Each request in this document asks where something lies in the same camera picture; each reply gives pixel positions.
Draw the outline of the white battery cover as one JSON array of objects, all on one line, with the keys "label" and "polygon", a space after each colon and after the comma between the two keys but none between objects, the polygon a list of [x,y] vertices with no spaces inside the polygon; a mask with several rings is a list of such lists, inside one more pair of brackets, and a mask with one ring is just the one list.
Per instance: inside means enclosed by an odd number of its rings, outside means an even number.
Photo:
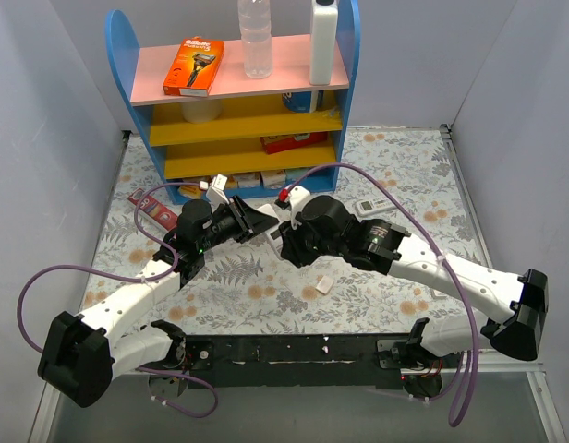
[{"label": "white battery cover", "polygon": [[333,288],[333,278],[323,275],[315,286],[315,289],[321,294],[328,294]]}]

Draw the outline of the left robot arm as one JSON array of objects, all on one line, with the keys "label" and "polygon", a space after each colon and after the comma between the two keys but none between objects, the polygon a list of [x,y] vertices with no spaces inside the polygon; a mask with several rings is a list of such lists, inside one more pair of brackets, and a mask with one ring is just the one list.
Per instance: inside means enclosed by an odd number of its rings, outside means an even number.
[{"label": "left robot arm", "polygon": [[51,323],[38,375],[80,407],[99,400],[111,381],[145,366],[180,370],[188,359],[187,336],[165,320],[137,332],[130,328],[202,270],[206,251],[229,240],[244,243],[279,223],[271,205],[257,209],[242,198],[212,208],[190,200],[165,244],[141,271],[104,301],[72,315],[59,314]]}]

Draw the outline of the red white remote control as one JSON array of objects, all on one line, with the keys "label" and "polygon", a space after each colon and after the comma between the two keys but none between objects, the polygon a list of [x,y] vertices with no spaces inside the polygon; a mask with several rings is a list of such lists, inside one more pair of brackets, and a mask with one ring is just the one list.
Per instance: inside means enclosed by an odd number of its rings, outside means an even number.
[{"label": "red white remote control", "polygon": [[272,206],[272,204],[264,204],[260,207],[258,207],[258,211],[263,213],[264,215],[268,215],[274,219],[277,220],[277,223],[269,228],[266,232],[263,233],[266,241],[268,242],[268,244],[271,246],[274,254],[277,256],[277,258],[281,261],[283,261],[283,257],[282,257],[282,251],[283,251],[283,237],[281,235],[280,232],[280,226],[285,223],[285,224],[289,224],[290,220],[289,219],[283,219],[282,217],[280,217],[277,212],[274,210],[274,207]]}]

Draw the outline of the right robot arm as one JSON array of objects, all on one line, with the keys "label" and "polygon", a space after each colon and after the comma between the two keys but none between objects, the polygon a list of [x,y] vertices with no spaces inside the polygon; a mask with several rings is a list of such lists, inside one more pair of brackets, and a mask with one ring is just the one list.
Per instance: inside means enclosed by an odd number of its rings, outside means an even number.
[{"label": "right robot arm", "polygon": [[339,200],[313,197],[301,186],[288,191],[286,204],[291,218],[279,227],[281,256],[296,267],[339,257],[356,269],[419,283],[470,305],[463,317],[418,321],[406,343],[397,345],[398,359],[424,367],[475,344],[516,360],[538,358],[548,311],[543,272],[502,272],[435,252],[405,228],[381,219],[361,221]]}]

